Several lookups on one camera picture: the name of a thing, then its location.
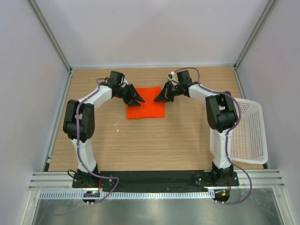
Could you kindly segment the orange t shirt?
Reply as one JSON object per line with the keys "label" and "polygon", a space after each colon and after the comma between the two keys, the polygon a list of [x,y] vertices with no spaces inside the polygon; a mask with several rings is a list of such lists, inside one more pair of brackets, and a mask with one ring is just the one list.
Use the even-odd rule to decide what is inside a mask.
{"label": "orange t shirt", "polygon": [[145,102],[141,102],[141,106],[127,106],[128,120],[165,117],[165,104],[154,101],[162,90],[160,86],[136,88],[136,90]]}

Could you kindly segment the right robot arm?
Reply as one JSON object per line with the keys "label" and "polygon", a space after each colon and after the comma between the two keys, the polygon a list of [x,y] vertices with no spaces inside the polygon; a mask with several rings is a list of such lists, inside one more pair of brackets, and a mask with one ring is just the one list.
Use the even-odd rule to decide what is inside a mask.
{"label": "right robot arm", "polygon": [[172,71],[155,102],[173,102],[175,96],[195,98],[206,106],[207,122],[215,143],[211,180],[215,185],[225,185],[233,176],[233,163],[228,147],[232,130],[239,122],[235,99],[229,92],[211,90],[200,81],[193,82],[188,68]]}

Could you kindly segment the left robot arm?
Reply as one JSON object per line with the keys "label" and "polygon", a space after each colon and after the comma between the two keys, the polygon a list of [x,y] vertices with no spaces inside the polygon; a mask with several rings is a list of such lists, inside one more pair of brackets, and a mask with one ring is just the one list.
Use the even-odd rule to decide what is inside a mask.
{"label": "left robot arm", "polygon": [[94,134],[95,111],[106,101],[120,98],[127,106],[141,106],[145,100],[134,85],[129,84],[121,72],[111,71],[110,76],[98,78],[96,88],[79,100],[69,100],[63,122],[63,132],[73,143],[78,159],[77,171],[73,175],[74,188],[93,188],[103,177],[93,155],[91,138]]}

